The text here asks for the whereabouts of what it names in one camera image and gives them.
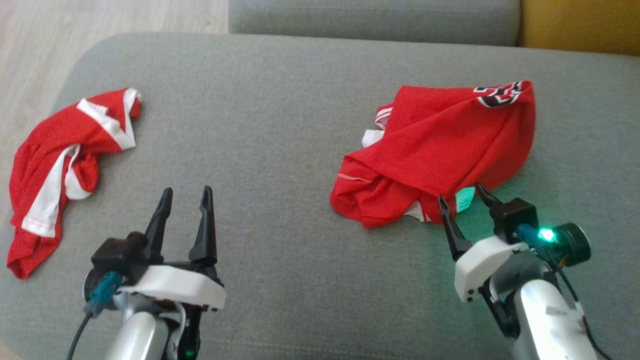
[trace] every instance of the black cable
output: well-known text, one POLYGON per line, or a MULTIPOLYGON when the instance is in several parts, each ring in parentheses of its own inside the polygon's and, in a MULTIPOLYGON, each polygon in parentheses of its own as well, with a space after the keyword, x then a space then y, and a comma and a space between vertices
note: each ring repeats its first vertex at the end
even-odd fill
MULTIPOLYGON (((560 275, 560 278, 562 278, 562 281, 566 285, 566 288, 569 290, 569 294, 571 294, 573 301, 579 303, 580 301, 578 300, 578 295, 575 293, 575 290, 573 289, 573 286, 571 286, 571 283, 569 282, 567 276, 564 274, 564 271, 562 271, 562 268, 558 266, 551 253, 549 251, 546 251, 546 249, 545 252, 548 255, 548 259, 551 263, 552 268, 560 275)), ((584 332, 587 334, 587 338, 589 339, 591 346, 606 360, 611 360, 611 356, 607 355, 607 353, 605 353, 593 339, 593 334, 591 333, 591 329, 589 328, 589 324, 587 323, 587 317, 584 315, 584 313, 582 314, 582 323, 584 324, 584 332)))
POLYGON ((84 316, 84 320, 80 323, 80 327, 78 327, 78 331, 76 331, 76 336, 74 336, 74 340, 71 341, 71 347, 69 348, 69 353, 67 354, 67 360, 71 360, 74 357, 74 352, 76 351, 76 346, 78 345, 78 340, 80 340, 80 335, 84 331, 86 324, 91 320, 92 314, 87 313, 84 316))

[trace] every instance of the yellow cushion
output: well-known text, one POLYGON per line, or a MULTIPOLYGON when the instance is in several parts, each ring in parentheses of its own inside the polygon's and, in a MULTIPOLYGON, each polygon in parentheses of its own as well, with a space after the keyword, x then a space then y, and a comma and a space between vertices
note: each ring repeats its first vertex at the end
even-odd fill
POLYGON ((520 45, 640 56, 640 1, 522 0, 520 45))

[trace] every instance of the clothing label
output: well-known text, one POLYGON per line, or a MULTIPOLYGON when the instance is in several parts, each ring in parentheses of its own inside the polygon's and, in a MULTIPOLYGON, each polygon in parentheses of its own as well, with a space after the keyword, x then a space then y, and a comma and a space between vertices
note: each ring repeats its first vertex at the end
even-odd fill
POLYGON ((464 188, 456 194, 456 207, 458 208, 458 213, 467 209, 471 205, 471 201, 474 199, 474 195, 476 194, 476 188, 464 188))

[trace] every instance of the green light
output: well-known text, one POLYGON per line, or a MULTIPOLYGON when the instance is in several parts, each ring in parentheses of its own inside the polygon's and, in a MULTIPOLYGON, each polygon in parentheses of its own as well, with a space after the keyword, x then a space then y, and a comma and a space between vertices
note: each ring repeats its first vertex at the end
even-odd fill
POLYGON ((553 242, 556 240, 556 234, 548 227, 540 229, 540 231, 538 231, 538 237, 547 242, 553 242))

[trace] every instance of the folded red fabric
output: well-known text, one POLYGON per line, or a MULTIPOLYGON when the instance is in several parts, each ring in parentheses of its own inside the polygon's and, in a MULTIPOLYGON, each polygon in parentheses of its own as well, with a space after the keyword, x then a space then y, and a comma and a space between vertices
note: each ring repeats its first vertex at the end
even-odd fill
POLYGON ((94 191, 100 155, 136 145, 131 118, 139 114, 140 94, 132 88, 82 99, 39 123, 18 148, 6 264, 16 277, 29 277, 58 248, 65 206, 94 191))
POLYGON ((490 88, 403 86, 392 104, 378 110, 382 139, 344 157, 331 205, 376 227, 397 220, 417 201, 425 219, 441 224, 438 196, 456 209, 458 191, 476 183, 494 189, 522 168, 535 120, 529 81, 490 88))

